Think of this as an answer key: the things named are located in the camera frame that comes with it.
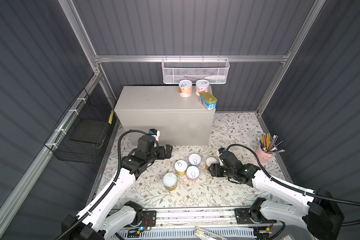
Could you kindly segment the teal can pull tab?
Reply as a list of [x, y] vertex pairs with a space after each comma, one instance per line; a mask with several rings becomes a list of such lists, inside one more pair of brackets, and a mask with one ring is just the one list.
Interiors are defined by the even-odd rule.
[[191, 154], [189, 156], [189, 163], [191, 166], [199, 167], [201, 164], [201, 156], [198, 154]]

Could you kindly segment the green orange can plastic lid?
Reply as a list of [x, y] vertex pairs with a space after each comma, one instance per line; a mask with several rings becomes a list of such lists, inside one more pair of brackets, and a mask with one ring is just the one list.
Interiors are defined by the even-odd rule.
[[167, 173], [163, 176], [163, 184], [168, 191], [173, 191], [177, 187], [177, 175], [174, 173]]

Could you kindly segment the gold rectangular tin can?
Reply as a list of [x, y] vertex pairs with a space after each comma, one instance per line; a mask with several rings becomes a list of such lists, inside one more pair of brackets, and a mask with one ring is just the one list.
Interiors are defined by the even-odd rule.
[[217, 99], [209, 91], [203, 91], [200, 93], [200, 103], [211, 111], [216, 108]]

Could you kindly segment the orange can pull tab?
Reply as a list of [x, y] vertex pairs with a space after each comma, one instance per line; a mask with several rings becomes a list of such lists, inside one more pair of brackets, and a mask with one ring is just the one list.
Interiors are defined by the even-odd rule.
[[193, 83], [190, 80], [181, 80], [179, 82], [179, 94], [181, 97], [187, 98], [192, 95]]

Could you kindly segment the pink white can pull tab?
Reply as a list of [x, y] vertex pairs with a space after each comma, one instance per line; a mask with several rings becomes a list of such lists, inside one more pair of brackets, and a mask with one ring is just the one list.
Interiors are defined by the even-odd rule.
[[200, 96], [201, 92], [209, 91], [210, 82], [208, 80], [197, 80], [196, 81], [196, 95]]

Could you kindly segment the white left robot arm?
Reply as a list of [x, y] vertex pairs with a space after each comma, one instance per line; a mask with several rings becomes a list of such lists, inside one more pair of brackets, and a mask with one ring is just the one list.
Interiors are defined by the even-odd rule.
[[151, 129], [128, 156], [118, 156], [118, 169], [99, 194], [75, 216], [68, 215], [61, 224], [59, 240], [107, 240], [123, 227], [137, 226], [143, 218], [143, 208], [127, 202], [114, 214], [111, 209], [124, 192], [155, 160], [164, 160], [165, 147], [159, 145], [160, 132]]

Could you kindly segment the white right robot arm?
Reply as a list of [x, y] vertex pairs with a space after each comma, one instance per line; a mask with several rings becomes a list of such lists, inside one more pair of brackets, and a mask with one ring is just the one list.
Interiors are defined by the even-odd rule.
[[257, 198], [249, 214], [252, 222], [276, 220], [307, 230], [318, 240], [337, 239], [342, 227], [360, 225], [360, 219], [346, 222], [339, 204], [356, 206], [359, 202], [335, 199], [326, 190], [314, 191], [291, 184], [267, 172], [256, 152], [250, 151], [257, 164], [243, 164], [229, 148], [218, 150], [218, 163], [208, 168], [212, 177], [227, 178], [234, 184], [244, 184], [276, 196], [286, 204], [278, 204], [265, 198]]

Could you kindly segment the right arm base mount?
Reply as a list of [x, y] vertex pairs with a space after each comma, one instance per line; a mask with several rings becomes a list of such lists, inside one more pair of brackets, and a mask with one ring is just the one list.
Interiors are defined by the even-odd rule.
[[266, 201], [265, 198], [257, 198], [250, 207], [234, 209], [237, 224], [274, 224], [277, 220], [265, 218], [260, 212], [261, 204]]

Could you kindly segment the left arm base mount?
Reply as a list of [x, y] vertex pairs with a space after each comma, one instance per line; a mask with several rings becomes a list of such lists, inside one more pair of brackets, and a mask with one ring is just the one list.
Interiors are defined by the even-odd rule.
[[137, 227], [155, 227], [157, 220], [157, 211], [152, 210], [142, 210], [141, 213], [137, 213], [134, 221], [130, 225], [125, 225], [127, 228], [137, 228]]

